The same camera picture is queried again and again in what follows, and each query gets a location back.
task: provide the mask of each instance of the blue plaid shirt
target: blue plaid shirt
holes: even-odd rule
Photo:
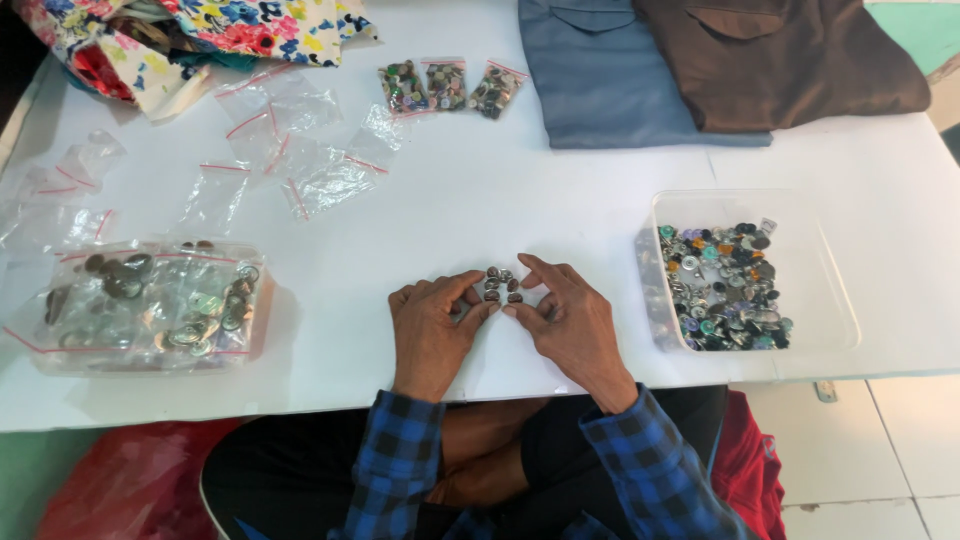
[[[343,528],[327,540],[413,538],[420,503],[437,480],[440,424],[446,410],[381,391],[367,420],[367,434],[353,466],[356,490]],[[756,539],[743,520],[710,488],[707,472],[657,400],[640,388],[626,411],[604,416],[594,409],[580,420],[613,480],[620,504],[640,539]],[[446,540],[489,540],[493,523],[482,510],[465,510]],[[616,536],[586,513],[564,539]]]

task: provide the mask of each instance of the shirt cuff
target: shirt cuff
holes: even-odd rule
[[[646,386],[627,410],[604,416],[599,408],[580,419],[580,429],[612,473],[629,471],[655,477],[683,459],[684,440]]]
[[[440,463],[446,405],[380,390],[367,416],[356,468],[392,479],[432,479]]]

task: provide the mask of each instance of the black pants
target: black pants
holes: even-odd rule
[[[726,410],[727,386],[654,390],[660,407],[706,464]],[[590,396],[552,400],[523,426],[530,490],[492,509],[498,538],[552,538],[581,511],[622,540],[634,538],[599,457],[577,425]],[[238,518],[270,540],[314,540],[347,518],[350,469],[367,409],[266,416],[227,435],[206,460],[204,495],[230,540],[247,540]],[[415,537],[440,539],[459,508],[422,504]]]

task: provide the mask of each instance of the brown fabric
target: brown fabric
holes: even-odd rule
[[[926,110],[923,73],[861,0],[633,0],[703,132]]]

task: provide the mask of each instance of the hand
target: hand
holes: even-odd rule
[[[435,282],[420,280],[390,295],[396,341],[395,394],[437,403],[460,371],[480,325],[500,304],[481,302],[473,285],[486,274],[470,270]],[[460,313],[457,299],[470,309],[459,323],[450,314]]]
[[[530,268],[520,284],[531,288],[543,283],[550,293],[537,308],[509,304],[503,312],[516,317],[533,335],[537,352],[583,386],[604,413],[630,408],[637,398],[636,384],[616,348],[610,302],[569,264],[548,264],[522,253],[517,258]]]

